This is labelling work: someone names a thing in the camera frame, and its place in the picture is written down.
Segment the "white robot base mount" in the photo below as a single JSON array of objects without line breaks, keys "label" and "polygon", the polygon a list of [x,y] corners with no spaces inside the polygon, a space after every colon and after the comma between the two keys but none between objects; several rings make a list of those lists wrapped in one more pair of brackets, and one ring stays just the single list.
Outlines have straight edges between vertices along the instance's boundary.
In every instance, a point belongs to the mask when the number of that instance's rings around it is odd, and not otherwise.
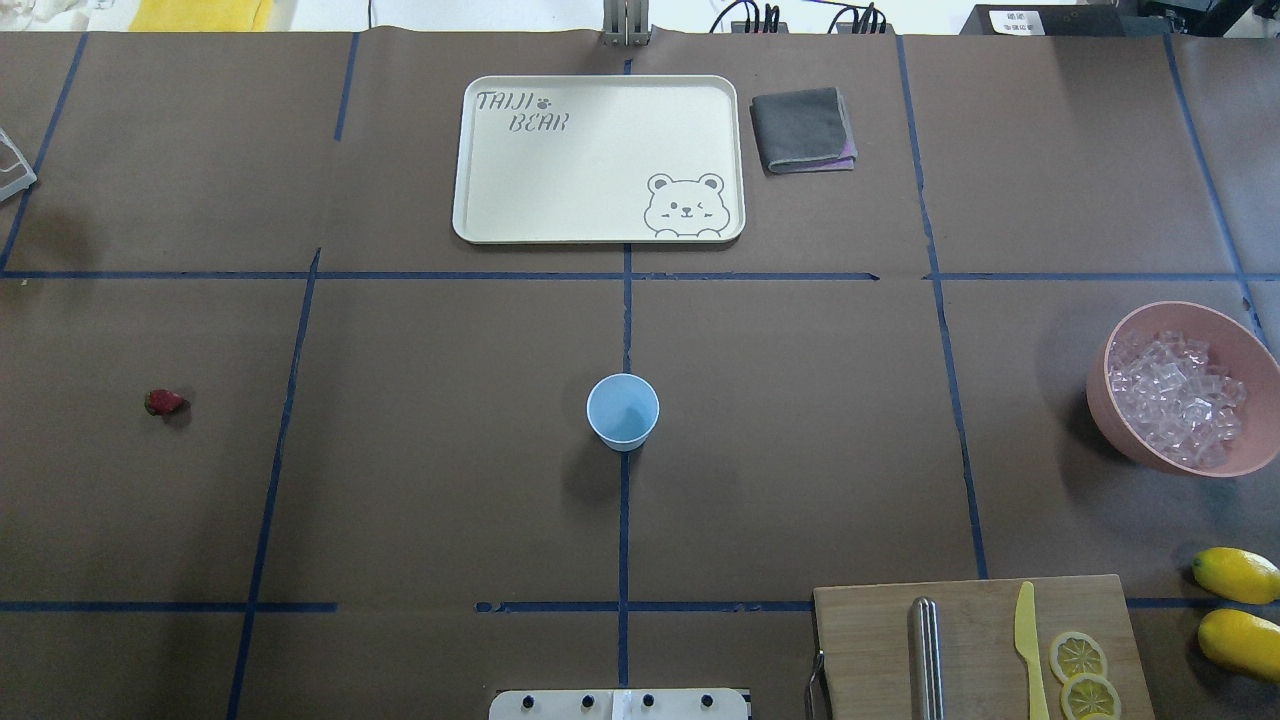
[{"label": "white robot base mount", "polygon": [[744,691],[712,688],[602,688],[503,691],[489,719],[751,719]]}]

